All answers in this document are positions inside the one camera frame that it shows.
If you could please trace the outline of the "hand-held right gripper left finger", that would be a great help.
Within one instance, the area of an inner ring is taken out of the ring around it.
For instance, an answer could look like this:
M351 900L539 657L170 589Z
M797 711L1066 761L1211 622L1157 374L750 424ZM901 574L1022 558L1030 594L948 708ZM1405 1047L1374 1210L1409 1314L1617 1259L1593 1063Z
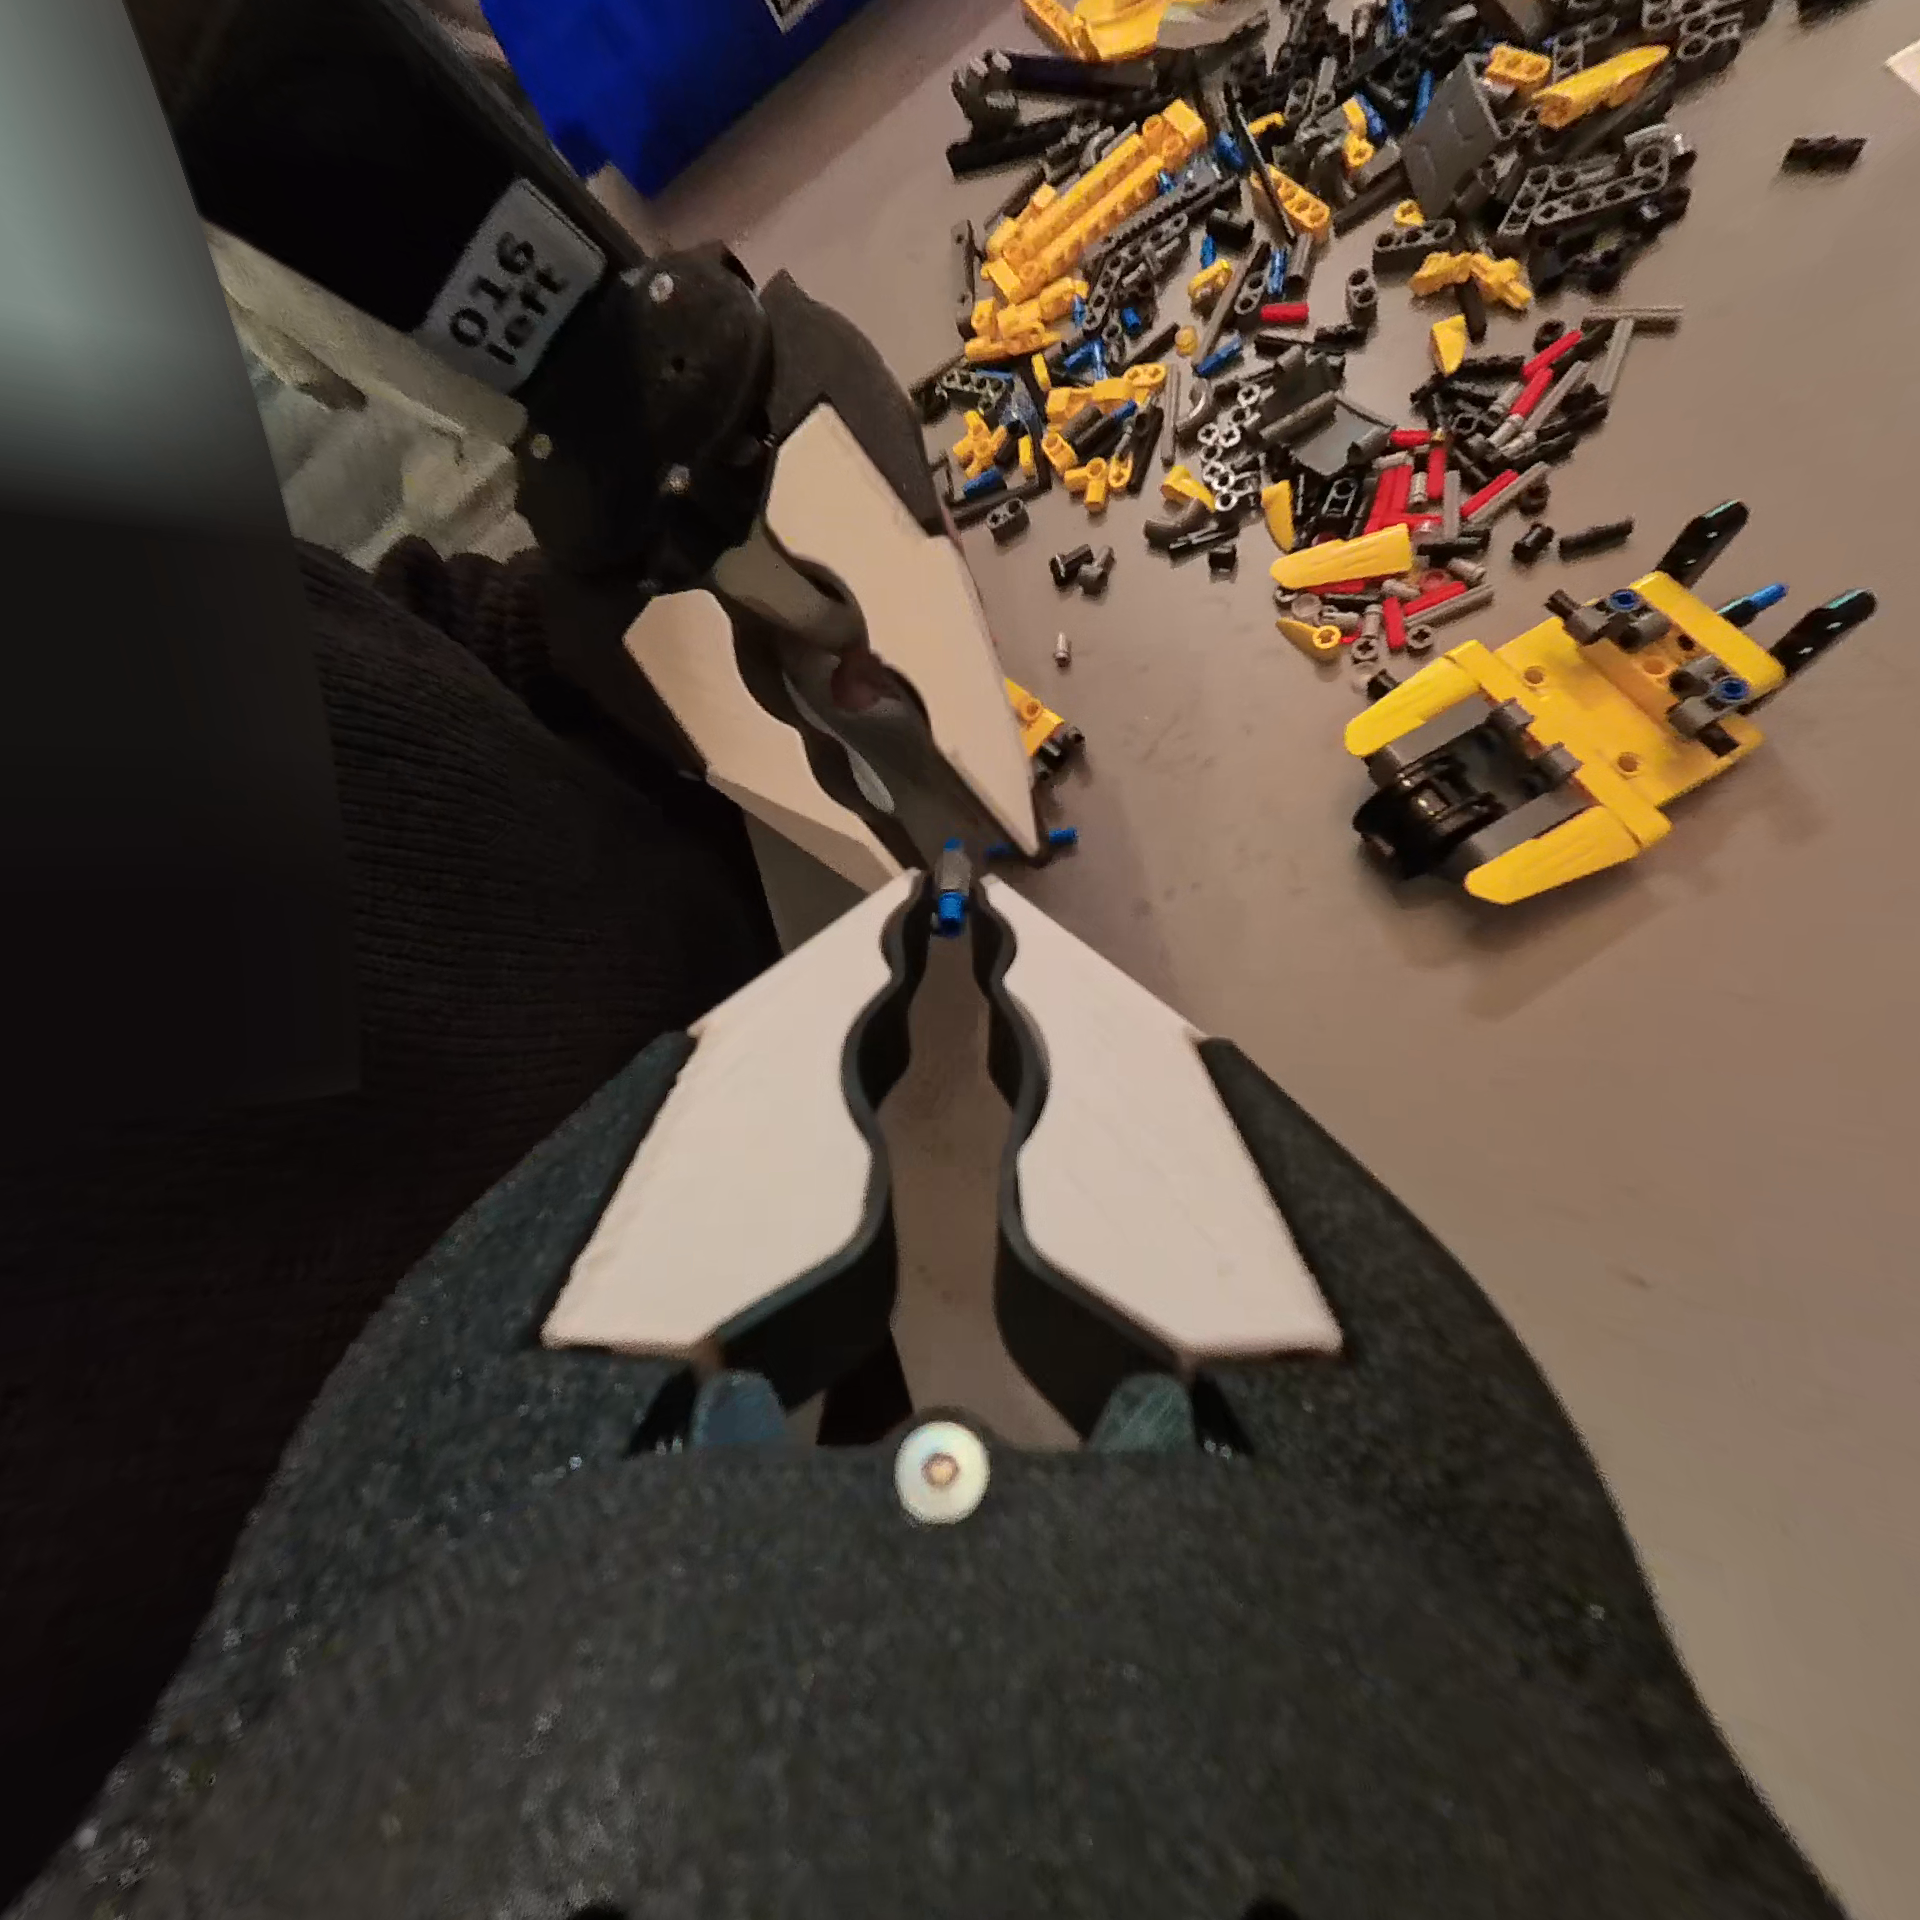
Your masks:
M543 1348L746 1363L776 1314L852 1281L890 1208L877 1106L901 1078L922 908L924 872L882 882L691 1022Z

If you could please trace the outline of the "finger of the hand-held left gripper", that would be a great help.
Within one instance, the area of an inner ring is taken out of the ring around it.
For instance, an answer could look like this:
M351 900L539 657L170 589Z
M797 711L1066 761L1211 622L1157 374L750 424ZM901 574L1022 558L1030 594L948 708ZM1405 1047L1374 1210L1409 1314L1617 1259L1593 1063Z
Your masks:
M966 789L998 836L1040 847L1037 778L975 571L948 525L907 508L829 403L782 442L765 525L787 558L852 600L872 652L924 708L929 761Z
M624 642L718 795L861 892L903 872L874 827L817 778L800 729L751 690L733 612L710 589L653 600Z

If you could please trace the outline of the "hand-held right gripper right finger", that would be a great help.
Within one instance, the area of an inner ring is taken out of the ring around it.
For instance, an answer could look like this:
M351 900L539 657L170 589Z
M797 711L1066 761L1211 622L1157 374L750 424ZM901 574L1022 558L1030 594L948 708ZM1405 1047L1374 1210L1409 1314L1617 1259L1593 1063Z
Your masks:
M977 888L975 970L1008 1103L998 1329L1018 1368L1334 1358L1206 1035L999 877Z

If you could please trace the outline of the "yellow panel with grey pins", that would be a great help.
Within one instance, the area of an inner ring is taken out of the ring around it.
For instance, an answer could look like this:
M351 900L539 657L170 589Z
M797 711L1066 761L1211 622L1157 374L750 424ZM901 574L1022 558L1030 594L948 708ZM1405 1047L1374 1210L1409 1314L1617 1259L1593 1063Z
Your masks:
M1018 677L1003 677L1003 690L1021 732L1021 748L1037 778L1054 778L1086 751L1086 733L1034 695Z

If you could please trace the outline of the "pile of toy building pieces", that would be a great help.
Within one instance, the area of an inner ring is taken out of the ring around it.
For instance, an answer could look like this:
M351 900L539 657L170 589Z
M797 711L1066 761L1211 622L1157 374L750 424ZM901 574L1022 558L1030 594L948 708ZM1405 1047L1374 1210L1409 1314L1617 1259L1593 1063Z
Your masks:
M1405 657L1487 554L1590 558L1552 484L1680 309L1620 281L1691 207L1672 106L1773 4L1022 4L1040 48L952 71L957 353L913 385L957 530L1064 488L1158 492L1148 554L1232 580L1274 542L1283 631Z

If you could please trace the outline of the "person's left forearm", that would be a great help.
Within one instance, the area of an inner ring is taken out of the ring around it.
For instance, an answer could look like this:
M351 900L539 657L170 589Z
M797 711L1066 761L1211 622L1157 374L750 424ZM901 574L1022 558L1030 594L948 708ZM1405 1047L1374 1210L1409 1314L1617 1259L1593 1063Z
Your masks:
M547 558L442 554L397 538L372 569L294 538L338 746L351 732L419 748L427 795L488 789L547 856L596 827L636 866L617 892L685 941L690 970L756 977L777 960L776 918L742 814L562 677Z

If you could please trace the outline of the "person's black clothed body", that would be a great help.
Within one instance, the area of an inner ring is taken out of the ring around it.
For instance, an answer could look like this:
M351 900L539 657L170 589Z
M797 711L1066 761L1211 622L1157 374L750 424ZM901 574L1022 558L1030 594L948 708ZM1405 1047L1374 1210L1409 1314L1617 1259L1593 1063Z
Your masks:
M5 1730L145 1714L411 1260L776 954L746 829L427 856L366 892L366 1088L5 1128Z

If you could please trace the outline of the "blue storage bin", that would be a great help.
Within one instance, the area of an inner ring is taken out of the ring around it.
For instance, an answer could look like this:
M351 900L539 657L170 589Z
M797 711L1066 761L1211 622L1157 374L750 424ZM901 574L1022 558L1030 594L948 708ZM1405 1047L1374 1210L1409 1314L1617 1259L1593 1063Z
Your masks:
M562 157L653 199L861 4L481 4Z

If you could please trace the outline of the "small yellow toy vehicle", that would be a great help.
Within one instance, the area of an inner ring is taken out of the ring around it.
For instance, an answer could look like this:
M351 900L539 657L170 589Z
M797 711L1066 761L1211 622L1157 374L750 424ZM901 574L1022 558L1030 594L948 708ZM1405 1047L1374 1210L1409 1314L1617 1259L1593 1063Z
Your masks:
M1761 708L1877 615L1872 589L1849 589L1757 642L1766 594L1700 594L1745 525L1748 507L1725 499L1622 589L1555 592L1500 644L1377 673L1345 732L1369 778L1362 851L1400 882L1517 908L1661 844L1683 802L1761 751Z

